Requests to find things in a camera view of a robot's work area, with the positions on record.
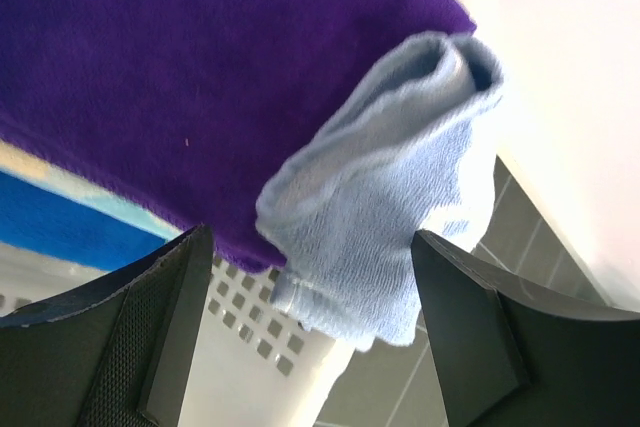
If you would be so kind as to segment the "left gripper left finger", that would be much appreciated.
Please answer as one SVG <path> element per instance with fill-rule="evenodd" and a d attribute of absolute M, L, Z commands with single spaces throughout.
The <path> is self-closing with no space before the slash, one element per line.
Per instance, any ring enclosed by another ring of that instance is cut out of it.
<path fill-rule="evenodd" d="M 198 226 L 2 317 L 2 425 L 177 425 L 212 260 Z"/>

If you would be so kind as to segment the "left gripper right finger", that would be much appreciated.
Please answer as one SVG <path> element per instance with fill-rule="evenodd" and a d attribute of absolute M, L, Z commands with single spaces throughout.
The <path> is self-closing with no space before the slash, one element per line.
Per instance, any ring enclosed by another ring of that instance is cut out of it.
<path fill-rule="evenodd" d="M 635 426 L 639 316 L 419 231 L 411 254 L 452 426 Z"/>

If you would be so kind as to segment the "light blue white towel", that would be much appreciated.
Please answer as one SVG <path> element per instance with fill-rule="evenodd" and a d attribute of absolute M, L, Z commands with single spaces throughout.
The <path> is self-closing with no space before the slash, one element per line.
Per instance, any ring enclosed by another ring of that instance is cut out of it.
<path fill-rule="evenodd" d="M 484 236 L 503 94 L 499 61 L 469 35 L 423 33 L 381 58 L 258 197 L 257 230 L 286 260 L 271 305 L 359 351 L 411 344 L 412 238 L 468 252 Z"/>

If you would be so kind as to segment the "purple towel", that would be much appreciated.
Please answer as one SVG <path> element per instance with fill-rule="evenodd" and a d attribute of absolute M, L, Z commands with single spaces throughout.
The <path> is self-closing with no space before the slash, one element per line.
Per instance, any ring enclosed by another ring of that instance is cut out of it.
<path fill-rule="evenodd" d="M 264 184 L 406 38 L 474 29 L 456 0 L 1 0 L 1 137 L 257 273 Z"/>

